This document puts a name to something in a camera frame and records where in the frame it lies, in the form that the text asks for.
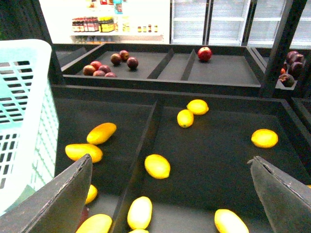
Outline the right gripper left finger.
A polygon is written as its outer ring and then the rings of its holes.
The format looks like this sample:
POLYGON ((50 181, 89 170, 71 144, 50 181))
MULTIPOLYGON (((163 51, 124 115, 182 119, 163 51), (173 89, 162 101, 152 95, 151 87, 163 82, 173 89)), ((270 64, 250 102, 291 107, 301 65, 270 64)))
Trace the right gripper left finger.
POLYGON ((73 233, 85 206, 92 159, 74 162, 17 207, 0 218, 2 233, 73 233))

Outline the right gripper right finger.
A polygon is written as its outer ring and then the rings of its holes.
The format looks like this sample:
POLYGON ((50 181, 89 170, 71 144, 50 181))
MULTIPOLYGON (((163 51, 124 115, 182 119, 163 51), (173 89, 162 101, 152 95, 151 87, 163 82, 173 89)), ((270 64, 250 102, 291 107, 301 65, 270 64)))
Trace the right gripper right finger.
POLYGON ((255 191, 273 232, 311 231, 311 188, 265 159, 248 161, 255 191))

